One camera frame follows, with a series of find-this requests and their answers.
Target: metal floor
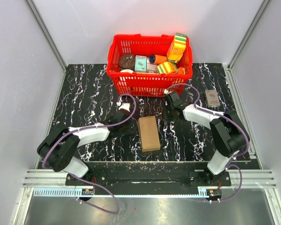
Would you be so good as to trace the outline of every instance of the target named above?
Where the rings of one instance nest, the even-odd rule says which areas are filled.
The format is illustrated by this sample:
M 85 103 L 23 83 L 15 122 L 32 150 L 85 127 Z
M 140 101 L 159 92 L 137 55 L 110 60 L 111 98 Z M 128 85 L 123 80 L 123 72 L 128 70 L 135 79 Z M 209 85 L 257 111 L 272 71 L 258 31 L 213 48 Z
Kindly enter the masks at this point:
M 223 190 L 223 198 L 232 195 Z M 114 210 L 112 198 L 90 200 Z M 182 198 L 120 198 L 121 212 L 109 215 L 73 198 L 32 197 L 25 225 L 272 225 L 265 193 L 242 189 L 228 202 L 209 204 Z

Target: green box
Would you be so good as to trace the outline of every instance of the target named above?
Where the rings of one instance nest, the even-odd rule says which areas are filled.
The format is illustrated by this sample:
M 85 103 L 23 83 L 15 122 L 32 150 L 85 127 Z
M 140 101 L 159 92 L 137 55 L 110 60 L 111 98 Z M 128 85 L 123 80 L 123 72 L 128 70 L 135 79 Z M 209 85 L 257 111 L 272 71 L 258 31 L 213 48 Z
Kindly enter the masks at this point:
M 138 73 L 145 73 L 147 71 L 147 57 L 142 55 L 135 56 L 134 71 Z

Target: black marble surface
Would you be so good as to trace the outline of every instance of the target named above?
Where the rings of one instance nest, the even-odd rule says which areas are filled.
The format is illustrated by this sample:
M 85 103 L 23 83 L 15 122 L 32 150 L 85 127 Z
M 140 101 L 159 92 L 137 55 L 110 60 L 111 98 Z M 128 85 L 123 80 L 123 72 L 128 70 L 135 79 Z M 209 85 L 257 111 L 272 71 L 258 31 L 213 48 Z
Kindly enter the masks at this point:
M 200 92 L 199 105 L 206 107 L 204 91 L 216 89 L 221 106 L 217 111 L 235 110 L 229 85 L 221 64 L 193 64 L 193 77 L 188 82 Z M 185 88 L 181 98 L 189 101 L 196 96 Z M 106 74 L 105 64 L 69 65 L 54 114 L 52 127 L 63 123 L 82 127 L 101 122 L 117 110 L 118 93 Z M 131 122 L 130 135 L 119 133 L 104 142 L 81 146 L 76 157 L 84 161 L 209 161 L 215 151 L 210 130 L 188 121 L 166 121 L 164 98 L 136 97 L 137 109 Z M 161 150 L 142 153 L 137 119 L 156 116 Z M 249 154 L 237 159 L 249 161 Z

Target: red basket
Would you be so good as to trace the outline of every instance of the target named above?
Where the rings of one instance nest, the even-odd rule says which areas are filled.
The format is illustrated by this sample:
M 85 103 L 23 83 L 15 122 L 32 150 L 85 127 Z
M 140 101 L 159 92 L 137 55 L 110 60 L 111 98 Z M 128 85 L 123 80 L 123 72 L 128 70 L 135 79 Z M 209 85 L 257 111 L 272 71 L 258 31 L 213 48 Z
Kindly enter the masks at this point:
M 166 56 L 174 36 L 145 37 L 136 35 L 116 35 L 108 53 L 107 75 L 114 82 L 118 94 L 129 93 L 134 96 L 163 97 L 164 89 L 176 83 L 186 83 L 192 77 L 192 50 L 189 39 L 186 50 L 177 64 L 177 68 L 184 67 L 185 75 L 177 74 L 142 74 L 133 72 L 120 73 L 118 62 L 123 54 L 131 53 L 149 57 L 152 54 Z M 181 94 L 183 85 L 176 90 Z

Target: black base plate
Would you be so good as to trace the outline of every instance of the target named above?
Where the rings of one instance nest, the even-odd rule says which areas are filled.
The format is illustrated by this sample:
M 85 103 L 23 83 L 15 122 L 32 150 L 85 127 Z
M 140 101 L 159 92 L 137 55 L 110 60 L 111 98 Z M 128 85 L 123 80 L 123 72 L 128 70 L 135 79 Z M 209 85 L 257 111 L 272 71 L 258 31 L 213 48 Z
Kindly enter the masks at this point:
M 90 181 L 93 183 L 97 183 L 100 185 L 105 186 L 106 179 L 107 178 L 107 172 L 105 170 L 91 170 L 88 172 L 85 176 L 82 177 L 82 179 L 86 181 Z M 89 186 L 89 184 L 82 182 L 80 180 L 77 180 L 76 178 L 72 177 L 70 174 L 67 175 L 66 179 L 66 186 Z
M 251 162 L 234 162 L 243 170 L 260 169 L 257 159 Z M 89 168 L 105 171 L 107 175 L 95 176 L 96 183 L 105 177 L 105 186 L 114 195 L 188 195 L 198 194 L 198 187 L 190 186 L 189 172 L 203 171 L 208 162 L 86 162 Z M 153 180 L 175 181 L 171 183 L 131 183 L 131 181 Z M 80 186 L 77 180 L 71 186 Z M 97 188 L 96 195 L 109 195 L 103 189 Z
M 223 172 L 222 176 L 215 179 L 211 184 L 208 184 L 206 180 L 203 179 L 203 175 L 205 172 L 189 172 L 189 179 L 190 179 L 190 186 L 198 187 L 198 186 L 219 186 L 221 181 L 221 186 L 230 187 L 231 186 L 231 180 L 229 172 Z

